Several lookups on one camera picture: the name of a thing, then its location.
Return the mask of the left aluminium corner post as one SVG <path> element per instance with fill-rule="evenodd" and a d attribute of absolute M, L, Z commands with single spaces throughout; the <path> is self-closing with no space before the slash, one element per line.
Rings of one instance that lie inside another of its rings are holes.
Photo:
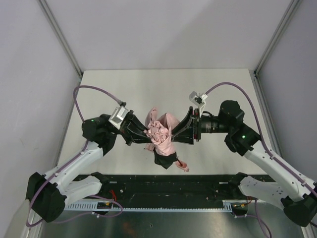
<path fill-rule="evenodd" d="M 77 76 L 81 79 L 83 77 L 83 71 L 75 58 L 75 55 L 67 41 L 67 39 L 64 36 L 64 33 L 52 11 L 50 8 L 48 2 L 46 0 L 37 0 L 37 3 L 41 9 L 41 11 L 44 14 L 44 17 L 47 19 L 47 22 L 49 23 L 52 31 L 54 32 L 57 40 L 60 43 L 61 48 L 65 52 L 68 60 L 70 61 L 72 67 L 74 68 Z"/>

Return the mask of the right aluminium corner post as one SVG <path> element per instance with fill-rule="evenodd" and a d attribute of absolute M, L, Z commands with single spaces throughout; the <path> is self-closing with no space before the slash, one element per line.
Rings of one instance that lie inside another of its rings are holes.
<path fill-rule="evenodd" d="M 284 32 L 286 31 L 288 25 L 290 24 L 292 18 L 294 17 L 294 15 L 297 12 L 301 3 L 302 3 L 302 0 L 291 0 L 290 1 L 286 11 L 284 12 L 277 28 L 275 29 L 272 37 L 270 38 L 268 45 L 266 46 L 259 62 L 257 63 L 257 65 L 253 71 L 255 77 L 258 77 L 262 68 L 265 66 L 267 60 L 269 59 L 273 50 L 275 49 L 275 47 L 279 43 L 281 37 L 283 36 Z"/>

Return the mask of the aluminium corner post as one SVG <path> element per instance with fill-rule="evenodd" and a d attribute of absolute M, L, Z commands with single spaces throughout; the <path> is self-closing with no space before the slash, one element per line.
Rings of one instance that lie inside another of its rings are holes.
<path fill-rule="evenodd" d="M 294 17 L 294 15 L 297 12 L 301 3 L 302 3 L 302 0 L 291 0 L 290 1 L 286 11 L 284 12 L 277 28 L 275 29 L 272 37 L 270 38 L 268 45 L 266 46 L 259 62 L 257 63 L 257 65 L 253 71 L 255 77 L 258 77 L 262 68 L 265 66 L 267 60 L 269 59 L 273 50 L 275 49 L 275 47 L 279 43 L 281 37 L 283 36 L 284 32 L 286 31 L 288 25 L 290 24 L 292 18 Z"/>
<path fill-rule="evenodd" d="M 47 19 L 47 22 L 49 23 L 52 31 L 54 32 L 57 40 L 60 43 L 61 48 L 65 52 L 68 60 L 70 61 L 72 67 L 74 68 L 77 76 L 81 79 L 83 77 L 83 71 L 75 58 L 75 55 L 67 41 L 67 39 L 64 36 L 64 33 L 52 11 L 50 8 L 48 2 L 46 0 L 37 0 L 37 3 L 41 9 L 41 11 L 44 14 L 44 17 Z"/>

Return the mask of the pink and black folding umbrella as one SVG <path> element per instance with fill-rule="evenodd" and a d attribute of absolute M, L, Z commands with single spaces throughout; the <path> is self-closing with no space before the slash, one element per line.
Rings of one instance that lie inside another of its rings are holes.
<path fill-rule="evenodd" d="M 175 165 L 184 172 L 189 172 L 188 165 L 179 160 L 175 146 L 172 142 L 172 130 L 179 124 L 179 120 L 170 113 L 165 113 L 158 117 L 158 111 L 153 107 L 145 119 L 144 130 L 150 143 L 145 149 L 153 152 L 155 164 L 168 169 Z"/>

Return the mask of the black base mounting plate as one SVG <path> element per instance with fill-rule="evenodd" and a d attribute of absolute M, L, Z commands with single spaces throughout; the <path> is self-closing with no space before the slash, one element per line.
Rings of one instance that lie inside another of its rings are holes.
<path fill-rule="evenodd" d="M 189 205 L 230 202 L 233 208 L 248 208 L 255 199 L 243 195 L 230 181 L 232 175 L 105 175 L 106 186 L 97 196 L 121 203 Z"/>

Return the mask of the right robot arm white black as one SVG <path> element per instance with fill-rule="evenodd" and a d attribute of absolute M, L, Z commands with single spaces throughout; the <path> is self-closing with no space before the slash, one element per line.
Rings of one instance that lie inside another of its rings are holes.
<path fill-rule="evenodd" d="M 232 100 L 221 103 L 217 116 L 208 112 L 200 115 L 198 109 L 190 107 L 186 117 L 172 130 L 172 141 L 193 144 L 203 133 L 224 133 L 224 142 L 231 152 L 253 162 L 275 181 L 262 182 L 238 173 L 231 183 L 243 195 L 281 209 L 293 223 L 306 227 L 317 213 L 317 183 L 264 146 L 264 140 L 243 122 L 243 118 L 244 111 Z"/>

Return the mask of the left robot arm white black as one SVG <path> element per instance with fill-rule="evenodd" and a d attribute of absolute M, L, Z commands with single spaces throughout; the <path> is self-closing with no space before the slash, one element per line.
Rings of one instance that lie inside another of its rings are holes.
<path fill-rule="evenodd" d="M 107 154 L 118 135 L 127 145 L 150 142 L 145 134 L 148 128 L 132 110 L 123 106 L 116 108 L 112 115 L 102 114 L 83 121 L 81 128 L 86 142 L 76 155 L 43 175 L 35 172 L 29 177 L 26 199 L 30 202 L 30 209 L 47 223 L 56 220 L 67 205 L 98 194 L 106 185 L 106 180 L 98 173 L 83 181 L 74 179 L 84 168 Z"/>

